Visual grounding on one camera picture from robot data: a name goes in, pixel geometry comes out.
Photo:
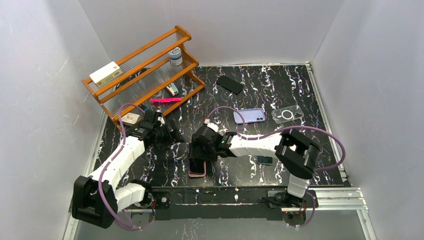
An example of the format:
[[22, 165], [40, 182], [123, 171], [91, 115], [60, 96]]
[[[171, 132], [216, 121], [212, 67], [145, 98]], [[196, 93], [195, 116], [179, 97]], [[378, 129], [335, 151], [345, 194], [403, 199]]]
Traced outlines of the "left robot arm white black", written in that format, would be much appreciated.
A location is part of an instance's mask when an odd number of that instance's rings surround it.
[[173, 119], [166, 119], [159, 111], [146, 110], [142, 120], [124, 130], [121, 143], [103, 164], [75, 180], [71, 216], [103, 229], [113, 222], [124, 226], [118, 213], [135, 203], [150, 202], [152, 188], [143, 180], [119, 187], [127, 170], [150, 147], [164, 151], [184, 141]]

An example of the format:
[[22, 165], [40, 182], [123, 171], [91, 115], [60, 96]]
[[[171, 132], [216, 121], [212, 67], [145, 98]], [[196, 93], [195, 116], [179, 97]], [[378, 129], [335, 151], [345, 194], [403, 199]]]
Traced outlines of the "lilac phone case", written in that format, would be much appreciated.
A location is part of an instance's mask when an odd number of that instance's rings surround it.
[[238, 110], [238, 112], [240, 114], [238, 114], [237, 112], [233, 112], [234, 122], [237, 125], [243, 124], [241, 116], [243, 117], [244, 122], [246, 124], [259, 123], [264, 122], [266, 120], [266, 115], [261, 108], [241, 109]]

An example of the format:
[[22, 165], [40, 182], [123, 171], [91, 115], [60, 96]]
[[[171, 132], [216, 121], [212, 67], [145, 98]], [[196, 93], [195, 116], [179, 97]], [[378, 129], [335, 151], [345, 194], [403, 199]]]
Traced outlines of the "dark teal phone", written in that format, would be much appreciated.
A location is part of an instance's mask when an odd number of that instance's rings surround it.
[[259, 165], [271, 166], [273, 164], [273, 158], [269, 156], [258, 156], [256, 162]]

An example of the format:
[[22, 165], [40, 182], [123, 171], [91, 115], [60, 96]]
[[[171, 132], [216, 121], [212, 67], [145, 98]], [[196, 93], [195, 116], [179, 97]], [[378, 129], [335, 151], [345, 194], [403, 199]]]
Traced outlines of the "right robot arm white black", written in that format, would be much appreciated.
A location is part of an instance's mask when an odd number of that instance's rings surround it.
[[320, 146], [295, 126], [265, 135], [220, 134], [214, 123], [202, 125], [192, 135], [188, 157], [193, 163], [214, 162], [221, 158], [261, 156], [279, 160], [289, 171], [286, 193], [304, 197], [321, 152]]

